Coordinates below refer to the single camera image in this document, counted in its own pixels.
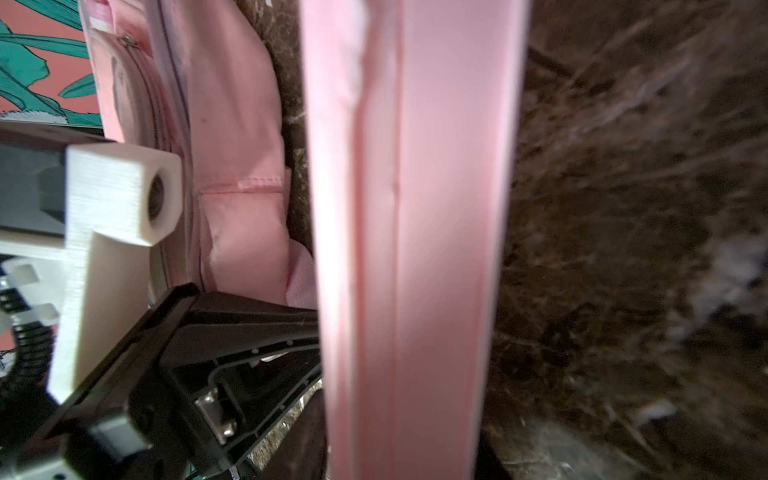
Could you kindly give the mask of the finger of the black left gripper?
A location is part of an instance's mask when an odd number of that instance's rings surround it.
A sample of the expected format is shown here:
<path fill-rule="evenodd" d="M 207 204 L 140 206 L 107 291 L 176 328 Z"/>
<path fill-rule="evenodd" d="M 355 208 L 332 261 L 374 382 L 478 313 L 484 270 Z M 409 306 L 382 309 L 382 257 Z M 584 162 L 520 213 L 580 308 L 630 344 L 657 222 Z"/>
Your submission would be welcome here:
<path fill-rule="evenodd" d="M 134 367 L 146 371 L 319 372 L 318 315 L 193 284 L 167 290 L 134 329 Z"/>
<path fill-rule="evenodd" d="M 252 347 L 181 366 L 192 465 L 220 474 L 243 462 L 320 377 L 317 347 Z"/>

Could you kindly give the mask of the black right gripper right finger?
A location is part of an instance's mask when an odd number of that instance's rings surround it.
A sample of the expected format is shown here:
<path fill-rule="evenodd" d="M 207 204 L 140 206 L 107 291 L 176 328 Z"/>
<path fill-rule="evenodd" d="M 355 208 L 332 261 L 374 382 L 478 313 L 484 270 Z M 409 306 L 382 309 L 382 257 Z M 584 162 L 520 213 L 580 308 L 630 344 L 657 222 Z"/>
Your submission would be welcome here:
<path fill-rule="evenodd" d="M 512 480 L 484 434 L 478 441 L 474 470 L 475 480 Z"/>

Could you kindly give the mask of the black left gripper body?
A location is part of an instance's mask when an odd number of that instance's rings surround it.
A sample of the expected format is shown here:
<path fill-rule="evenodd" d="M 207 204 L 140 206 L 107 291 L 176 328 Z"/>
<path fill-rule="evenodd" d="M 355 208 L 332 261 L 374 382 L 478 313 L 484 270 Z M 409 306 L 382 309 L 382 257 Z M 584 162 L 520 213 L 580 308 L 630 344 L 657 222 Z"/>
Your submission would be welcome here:
<path fill-rule="evenodd" d="M 187 479 L 194 450 L 159 360 L 124 357 L 57 403 L 36 387 L 1 415 L 4 479 Z"/>

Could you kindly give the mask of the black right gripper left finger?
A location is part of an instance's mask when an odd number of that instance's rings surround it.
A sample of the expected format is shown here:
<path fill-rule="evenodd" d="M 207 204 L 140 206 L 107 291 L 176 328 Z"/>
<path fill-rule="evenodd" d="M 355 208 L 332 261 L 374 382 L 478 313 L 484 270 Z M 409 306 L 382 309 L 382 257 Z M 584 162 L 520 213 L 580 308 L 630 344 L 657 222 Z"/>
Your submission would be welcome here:
<path fill-rule="evenodd" d="M 262 479 L 322 480 L 328 460 L 324 390 L 317 390 L 263 470 Z"/>

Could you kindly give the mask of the pink student backpack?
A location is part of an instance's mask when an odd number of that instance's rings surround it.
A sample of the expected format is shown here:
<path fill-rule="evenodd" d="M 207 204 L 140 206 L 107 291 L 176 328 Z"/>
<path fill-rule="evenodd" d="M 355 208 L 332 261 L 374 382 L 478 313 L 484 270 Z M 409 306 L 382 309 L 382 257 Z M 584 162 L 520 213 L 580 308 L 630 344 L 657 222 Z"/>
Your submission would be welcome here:
<path fill-rule="evenodd" d="M 231 1 L 82 1 L 107 137 L 176 154 L 183 213 L 152 260 L 155 293 L 185 283 L 317 305 L 314 263 L 287 228 L 277 79 Z"/>

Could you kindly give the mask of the pink pencil case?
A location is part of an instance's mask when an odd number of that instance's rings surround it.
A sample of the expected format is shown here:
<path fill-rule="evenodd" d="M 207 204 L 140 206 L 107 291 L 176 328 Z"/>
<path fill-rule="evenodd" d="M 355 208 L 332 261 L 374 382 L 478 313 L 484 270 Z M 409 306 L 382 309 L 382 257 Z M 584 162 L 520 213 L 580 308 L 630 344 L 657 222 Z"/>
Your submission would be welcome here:
<path fill-rule="evenodd" d="M 300 5 L 336 479 L 474 473 L 530 10 Z"/>

